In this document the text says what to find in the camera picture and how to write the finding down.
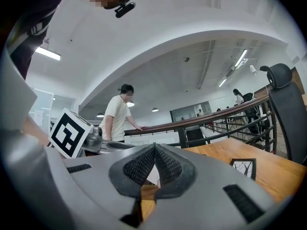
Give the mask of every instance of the ceiling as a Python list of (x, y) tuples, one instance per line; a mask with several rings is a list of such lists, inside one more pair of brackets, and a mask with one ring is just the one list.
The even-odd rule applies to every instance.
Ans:
[[(258, 40), (232, 38), (206, 41), (173, 50), (114, 81), (93, 98), (85, 109), (98, 105), (101, 111), (105, 111), (110, 99), (119, 94), (118, 88), (124, 83), (134, 87), (133, 109), (144, 106), (153, 99), (163, 99), (179, 92), (217, 88), (244, 49), (248, 49), (246, 57), (257, 60), (259, 49), (266, 44)], [(190, 58), (189, 62), (184, 61), (186, 57)]]
[[(153, 71), (152, 82), (162, 82), (162, 92), (197, 88), (201, 84), (197, 78), (203, 74), (206, 76), (206, 84), (214, 85), (218, 81), (218, 74), (227, 71), (229, 67), (220, 55), (235, 55), (236, 49), (227, 52), (221, 49), (220, 55), (214, 53), (210, 68), (204, 71), (206, 57), (212, 52), (201, 55), (197, 55), (197, 52), (207, 50), (210, 44), (208, 39), (221, 38), (222, 30), (237, 30), (241, 34), (252, 32), (281, 40), (269, 24), (275, 11), (274, 0), (133, 1), (137, 3), (136, 8), (117, 19), (113, 10), (96, 8), (86, 0), (63, 0), (47, 32), (49, 49), (61, 54), (61, 61), (34, 54), (28, 72), (61, 82), (63, 88), (52, 88), (52, 84), (48, 85), (48, 89), (43, 84), (36, 88), (67, 97), (72, 97), (70, 90), (73, 88), (76, 90), (73, 98), (77, 98), (82, 108), (93, 98), (90, 103), (97, 102), (101, 99), (95, 97), (97, 94), (112, 89), (108, 86), (113, 82), (120, 85), (118, 79), (138, 67)], [(196, 33), (213, 30), (219, 33), (211, 35), (211, 38), (205, 34), (195, 36)], [(196, 42), (198, 44), (194, 46), (187, 46)], [(223, 43), (222, 39), (216, 45), (212, 43), (212, 46), (218, 47), (219, 43), (231, 44)], [(188, 64), (183, 64), (181, 60), (185, 54), (196, 55), (191, 57)], [(156, 77), (151, 65), (159, 69), (165, 64), (176, 65), (177, 69), (167, 67), (163, 69), (165, 74), (158, 73), (159, 78)], [(221, 68), (220, 71), (212, 71), (211, 68), (216, 67), (211, 66), (214, 64)], [(175, 79), (169, 83), (166, 76), (171, 75), (171, 72)], [(136, 82), (136, 86), (143, 86), (141, 81)]]

